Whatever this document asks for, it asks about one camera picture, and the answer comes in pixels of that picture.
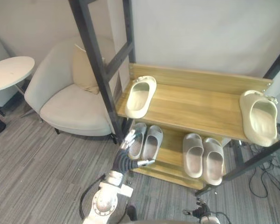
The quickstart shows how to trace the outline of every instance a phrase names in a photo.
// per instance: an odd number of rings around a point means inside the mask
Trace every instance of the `white table top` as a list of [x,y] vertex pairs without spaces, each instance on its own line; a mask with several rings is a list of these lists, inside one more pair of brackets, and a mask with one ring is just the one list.
[[28,77],[34,64],[34,59],[26,56],[11,57],[0,61],[0,90]]

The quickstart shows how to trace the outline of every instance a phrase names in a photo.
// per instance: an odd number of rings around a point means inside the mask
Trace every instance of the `black cable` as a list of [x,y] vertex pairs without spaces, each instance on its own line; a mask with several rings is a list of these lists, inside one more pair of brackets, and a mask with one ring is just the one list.
[[79,205],[79,214],[80,214],[80,217],[81,217],[82,220],[85,219],[85,215],[84,215],[83,208],[82,208],[82,203],[83,203],[83,200],[84,200],[86,194],[88,193],[88,191],[92,188],[92,186],[94,184],[96,184],[98,181],[104,180],[105,177],[106,177],[106,174],[101,175],[95,182],[93,182],[91,185],[89,185],[89,187],[81,195],[81,197],[80,197],[80,205]]
[[256,174],[256,171],[257,171],[257,169],[255,168],[255,169],[254,169],[254,173],[253,173],[252,176],[250,177],[250,180],[249,180],[249,190],[250,190],[251,193],[252,193],[254,196],[256,196],[256,197],[259,197],[259,198],[266,198],[266,197],[268,196],[268,192],[267,192],[267,188],[266,188],[266,186],[265,186],[265,184],[264,184],[264,182],[263,182],[263,179],[262,179],[264,173],[261,175],[261,183],[262,183],[262,185],[263,185],[263,187],[264,187],[264,189],[265,189],[265,191],[266,191],[265,195],[264,195],[264,196],[257,195],[257,194],[255,194],[255,193],[253,192],[253,190],[252,190],[252,188],[251,188],[251,182],[252,182],[252,179],[253,179],[254,175]]
[[209,211],[209,212],[215,214],[217,218],[218,218],[218,214],[219,214],[219,215],[224,215],[225,218],[226,218],[227,221],[228,221],[228,224],[232,224],[231,221],[230,221],[230,219],[228,218],[228,216],[227,216],[224,212],[221,212],[221,211],[217,211],[217,212]]
[[119,221],[116,224],[119,224],[123,220],[123,218],[126,215],[126,212],[127,212],[127,204],[126,204],[125,212],[123,213],[122,217],[119,219]]
[[[258,150],[256,147],[255,147],[255,150],[252,150],[251,146],[249,145],[249,148],[250,148],[250,151],[252,153],[252,155],[256,154],[256,153],[259,153],[261,150]],[[255,194],[251,188],[251,182],[252,182],[252,179],[254,177],[254,175],[256,174],[256,168],[254,170],[254,173],[252,174],[252,176],[250,177],[250,180],[249,180],[249,190],[251,191],[251,193],[253,195],[255,195],[256,197],[259,197],[259,198],[266,198],[268,196],[268,191],[267,191],[267,188],[266,188],[266,185],[264,183],[264,174],[267,174],[267,176],[269,177],[270,181],[272,182],[272,184],[280,191],[280,181],[274,177],[271,173],[269,173],[269,171],[273,170],[274,167],[277,167],[277,168],[280,168],[280,166],[276,165],[273,163],[273,160],[270,160],[267,162],[269,164],[269,166],[266,168],[264,164],[262,164],[261,166],[259,166],[259,168],[263,171],[263,173],[261,174],[261,183],[266,191],[265,195],[264,196],[259,196],[257,194]]]

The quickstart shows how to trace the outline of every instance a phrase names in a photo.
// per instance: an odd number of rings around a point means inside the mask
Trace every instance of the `chair cushion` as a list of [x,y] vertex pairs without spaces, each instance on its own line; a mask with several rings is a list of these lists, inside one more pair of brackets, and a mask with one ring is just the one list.
[[40,116],[53,127],[69,133],[89,136],[111,133],[101,94],[94,95],[75,84],[49,99]]
[[74,84],[94,94],[99,93],[98,83],[95,79],[86,51],[82,50],[77,45],[74,46],[72,69]]

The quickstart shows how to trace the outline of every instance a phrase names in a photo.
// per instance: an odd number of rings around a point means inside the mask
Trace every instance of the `slide sandal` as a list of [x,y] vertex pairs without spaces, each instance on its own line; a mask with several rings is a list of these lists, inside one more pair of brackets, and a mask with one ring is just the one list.
[[183,167],[185,172],[193,178],[202,175],[202,139],[198,134],[187,134],[182,143]]
[[128,156],[131,160],[137,160],[140,159],[141,156],[141,150],[143,147],[147,127],[144,123],[137,123],[133,129],[135,130],[136,137],[135,142],[129,148]]
[[127,99],[126,115],[135,119],[144,117],[156,87],[157,82],[154,77],[138,77],[132,85],[129,98]]
[[157,158],[161,143],[163,141],[163,131],[156,125],[150,126],[147,131],[146,140],[143,148],[142,159]]
[[277,100],[255,90],[239,99],[247,139],[260,146],[271,146],[277,138]]
[[223,177],[224,153],[220,142],[213,138],[203,141],[203,178],[212,185],[219,185]]

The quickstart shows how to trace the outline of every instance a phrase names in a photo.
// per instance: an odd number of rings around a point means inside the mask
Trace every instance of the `wooden shelf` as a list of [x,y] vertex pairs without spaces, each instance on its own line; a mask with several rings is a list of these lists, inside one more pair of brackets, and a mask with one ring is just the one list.
[[[117,113],[123,117],[130,86],[117,103]],[[239,95],[157,84],[147,114],[138,121],[248,141],[243,131]]]
[[203,178],[191,178],[184,172],[182,140],[186,133],[165,128],[162,130],[164,138],[155,164],[134,171],[189,188],[201,189]]
[[[202,178],[190,178],[183,169],[182,140],[187,133],[248,141],[244,135],[239,108],[240,94],[246,90],[265,90],[272,80],[192,70],[167,69],[130,64],[133,78],[153,76],[157,89],[146,115],[137,119],[158,125],[164,132],[155,164],[135,172],[177,183],[193,189],[203,187]],[[117,102],[120,116],[132,82]]]

